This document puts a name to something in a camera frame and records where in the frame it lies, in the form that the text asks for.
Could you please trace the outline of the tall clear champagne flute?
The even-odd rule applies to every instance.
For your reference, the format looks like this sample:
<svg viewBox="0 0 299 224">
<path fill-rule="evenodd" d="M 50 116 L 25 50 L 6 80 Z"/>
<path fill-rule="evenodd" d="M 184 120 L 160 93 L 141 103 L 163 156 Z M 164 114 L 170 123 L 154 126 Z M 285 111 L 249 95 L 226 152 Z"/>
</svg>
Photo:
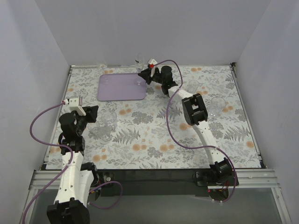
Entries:
<svg viewBox="0 0 299 224">
<path fill-rule="evenodd" d="M 140 73 L 144 68 L 144 58 L 141 53 L 138 53 L 135 57 L 135 68 L 137 70 L 137 73 Z M 142 85 L 143 79 L 139 76 L 135 80 L 136 85 Z"/>
</svg>

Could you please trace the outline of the clear stemmed wine glass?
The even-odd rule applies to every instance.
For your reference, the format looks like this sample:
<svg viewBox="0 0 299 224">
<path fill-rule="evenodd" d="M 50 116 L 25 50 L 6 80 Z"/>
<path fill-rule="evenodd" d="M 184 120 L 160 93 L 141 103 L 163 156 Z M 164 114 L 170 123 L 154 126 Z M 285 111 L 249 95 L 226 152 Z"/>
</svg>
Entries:
<svg viewBox="0 0 299 224">
<path fill-rule="evenodd" d="M 95 59 L 97 65 L 97 72 L 100 76 L 100 84 L 109 85 L 111 84 L 111 78 L 105 73 L 107 69 L 107 63 L 104 58 Z"/>
</svg>

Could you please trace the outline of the clear ribbed tumbler glass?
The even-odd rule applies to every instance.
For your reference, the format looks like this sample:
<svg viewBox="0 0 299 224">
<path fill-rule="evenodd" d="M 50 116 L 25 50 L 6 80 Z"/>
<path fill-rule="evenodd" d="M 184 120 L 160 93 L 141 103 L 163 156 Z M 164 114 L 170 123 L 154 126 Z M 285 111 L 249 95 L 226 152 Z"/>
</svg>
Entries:
<svg viewBox="0 0 299 224">
<path fill-rule="evenodd" d="M 114 111 L 106 111 L 102 114 L 101 120 L 104 125 L 109 127 L 112 132 L 115 131 L 117 127 L 117 114 Z"/>
</svg>

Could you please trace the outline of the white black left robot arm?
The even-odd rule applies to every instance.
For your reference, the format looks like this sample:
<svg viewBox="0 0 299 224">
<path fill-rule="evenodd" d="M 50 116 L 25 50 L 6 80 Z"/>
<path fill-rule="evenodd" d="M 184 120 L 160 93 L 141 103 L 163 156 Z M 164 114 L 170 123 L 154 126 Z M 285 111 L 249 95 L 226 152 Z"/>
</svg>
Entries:
<svg viewBox="0 0 299 224">
<path fill-rule="evenodd" d="M 85 139 L 82 136 L 89 123 L 95 123 L 98 106 L 83 107 L 84 114 L 72 111 L 60 116 L 63 170 L 57 196 L 47 207 L 52 224 L 88 224 L 87 199 L 90 187 L 99 182 L 96 165 L 84 163 Z"/>
</svg>

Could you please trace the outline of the clear tumbler glass near arm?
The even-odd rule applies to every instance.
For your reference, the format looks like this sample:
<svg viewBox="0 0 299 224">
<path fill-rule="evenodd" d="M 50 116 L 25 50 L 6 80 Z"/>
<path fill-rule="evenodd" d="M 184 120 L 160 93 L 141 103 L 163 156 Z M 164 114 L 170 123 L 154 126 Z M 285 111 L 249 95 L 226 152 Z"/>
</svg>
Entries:
<svg viewBox="0 0 299 224">
<path fill-rule="evenodd" d="M 208 112 L 211 116 L 217 116 L 226 107 L 225 99 L 221 97 L 213 97 L 211 99 Z"/>
</svg>

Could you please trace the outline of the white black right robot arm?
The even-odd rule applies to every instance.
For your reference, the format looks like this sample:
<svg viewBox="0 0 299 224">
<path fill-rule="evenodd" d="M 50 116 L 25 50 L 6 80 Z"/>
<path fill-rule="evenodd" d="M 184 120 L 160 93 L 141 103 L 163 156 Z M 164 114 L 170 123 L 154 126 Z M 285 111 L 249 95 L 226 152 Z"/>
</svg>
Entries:
<svg viewBox="0 0 299 224">
<path fill-rule="evenodd" d="M 179 143 L 173 137 L 169 126 L 169 108 L 172 100 L 181 101 L 185 121 L 190 125 L 198 135 L 202 146 L 193 147 L 193 149 L 204 149 L 210 166 L 207 177 L 203 179 L 207 182 L 225 183 L 226 186 L 237 185 L 237 176 L 231 159 L 223 150 L 216 146 L 216 141 L 208 124 L 208 113 L 200 94 L 190 94 L 181 89 L 172 77 L 172 68 L 163 66 L 161 69 L 149 65 L 149 67 L 138 76 L 145 80 L 146 84 L 152 82 L 161 84 L 162 92 L 170 98 L 166 108 L 166 125 L 173 141 L 180 147 L 191 149 Z"/>
</svg>

